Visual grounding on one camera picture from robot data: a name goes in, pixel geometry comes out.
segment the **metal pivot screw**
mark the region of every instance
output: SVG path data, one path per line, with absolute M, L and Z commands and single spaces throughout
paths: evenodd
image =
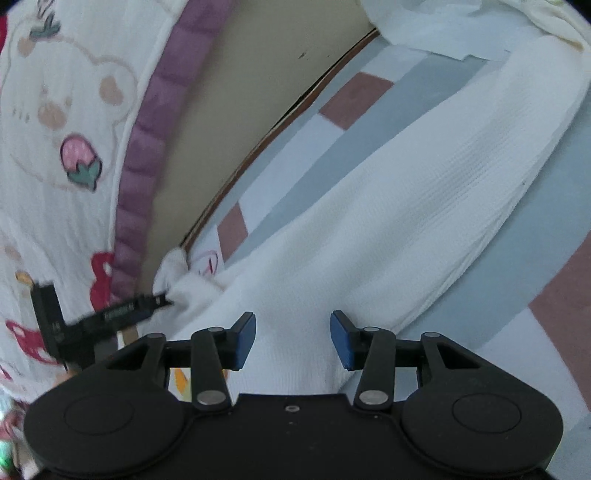
M 359 399 L 366 405 L 381 405 L 388 401 L 388 394 L 381 390 L 366 390 L 361 392 Z
M 219 390 L 204 390 L 197 395 L 197 401 L 201 405 L 219 405 L 226 400 L 226 394 Z

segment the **wooden edge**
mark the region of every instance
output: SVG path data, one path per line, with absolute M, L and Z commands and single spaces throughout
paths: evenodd
M 228 181 L 219 190 L 213 200 L 205 208 L 199 216 L 193 227 L 189 230 L 181 242 L 181 248 L 188 253 L 195 243 L 197 236 L 201 233 L 213 212 L 220 205 L 224 197 L 230 192 L 232 187 L 236 184 L 238 179 L 246 171 L 248 167 L 256 160 L 256 158 L 269 146 L 269 144 L 276 139 L 276 137 L 283 132 L 289 125 L 291 125 L 296 118 L 304 113 L 310 105 L 318 98 L 330 81 L 339 73 L 345 65 L 347 65 L 361 50 L 363 50 L 372 40 L 379 36 L 379 32 L 373 29 L 364 38 L 359 40 L 347 53 L 345 53 L 312 87 L 310 87 L 298 101 L 281 117 L 281 119 L 271 128 L 270 132 L 263 137 L 263 139 L 256 145 L 255 148 L 246 156 L 246 159 L 238 166 L 238 168 L 230 175 Z

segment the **strawberry print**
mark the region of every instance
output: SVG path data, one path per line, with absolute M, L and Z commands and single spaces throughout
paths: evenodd
M 4 49 L 6 37 L 8 35 L 8 17 L 6 15 L 0 17 L 0 52 Z
M 82 135 L 69 135 L 61 145 L 60 154 L 68 180 L 94 192 L 103 171 L 103 162 L 90 142 Z
M 96 312 L 107 308 L 111 300 L 111 273 L 113 263 L 112 252 L 97 252 L 90 260 L 90 266 L 95 274 L 95 282 L 90 288 L 90 303 Z
M 34 358 L 42 364 L 61 365 L 46 352 L 39 330 L 29 330 L 13 320 L 7 320 L 6 327 L 15 336 L 18 346 L 26 356 Z

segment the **cartoon pattern fabric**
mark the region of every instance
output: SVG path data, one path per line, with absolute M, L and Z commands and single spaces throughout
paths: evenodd
M 22 0 L 0 19 L 0 382 L 15 396 L 34 398 L 62 370 L 44 352 L 27 284 L 54 282 L 67 322 L 133 293 L 164 160 L 159 115 L 174 123 L 229 7 Z M 125 288 L 113 288 L 114 270 Z

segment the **gray stripe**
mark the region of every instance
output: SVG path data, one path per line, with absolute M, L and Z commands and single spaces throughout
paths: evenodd
M 539 294 L 591 229 L 591 93 L 497 236 L 404 332 L 438 330 L 476 349 Z
M 345 175 L 429 110 L 460 90 L 485 64 L 429 55 L 340 137 L 236 250 L 228 265 L 314 205 Z
M 212 225 L 218 225 L 236 202 L 242 197 L 247 188 L 257 178 L 267 165 L 277 156 L 286 143 L 293 138 L 293 136 L 301 130 L 301 128 L 318 113 L 318 111 L 328 102 L 340 88 L 345 85 L 351 78 L 355 76 L 365 65 L 373 60 L 378 53 L 380 53 L 386 46 L 388 46 L 383 38 L 378 37 L 367 45 L 361 52 L 359 52 L 343 69 L 335 75 L 335 78 L 326 86 L 318 98 L 310 105 L 310 107 L 302 113 L 295 121 L 286 127 L 283 132 L 277 135 L 277 138 L 270 143 L 270 145 L 263 151 L 246 172 L 240 177 L 232 190 L 220 202 L 215 213 L 209 219 L 203 232 L 206 233 Z
M 591 414 L 564 435 L 548 466 L 548 473 L 557 480 L 591 478 Z

